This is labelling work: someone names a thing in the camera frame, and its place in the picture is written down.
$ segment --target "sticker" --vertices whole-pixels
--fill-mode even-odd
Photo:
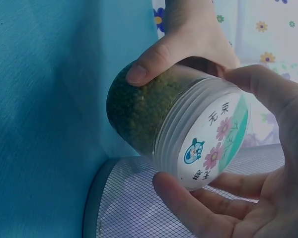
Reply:
[[[243,95],[230,93],[211,103],[189,130],[178,157],[177,175],[189,190],[214,180],[231,162],[247,131]]]

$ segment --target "plastic jar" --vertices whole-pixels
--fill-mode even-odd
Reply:
[[[214,180],[242,145],[250,118],[235,85],[174,65],[143,87],[129,85],[125,67],[107,97],[114,129],[155,168],[189,191]]]

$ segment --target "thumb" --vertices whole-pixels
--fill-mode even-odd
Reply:
[[[136,60],[127,73],[127,82],[136,87],[143,86],[189,57],[188,47],[182,38],[178,34],[166,34],[162,37]]]

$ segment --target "blue wall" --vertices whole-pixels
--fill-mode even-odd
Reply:
[[[77,238],[99,166],[133,154],[105,114],[156,40],[151,0],[0,1],[0,238]]]

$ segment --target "wire mesh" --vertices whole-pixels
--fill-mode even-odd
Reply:
[[[236,174],[264,173],[284,164],[280,145],[240,150],[226,171]],[[121,159],[112,169],[98,210],[97,238],[193,238],[156,195],[152,177],[156,170],[141,158]],[[229,199],[232,194],[205,189]]]

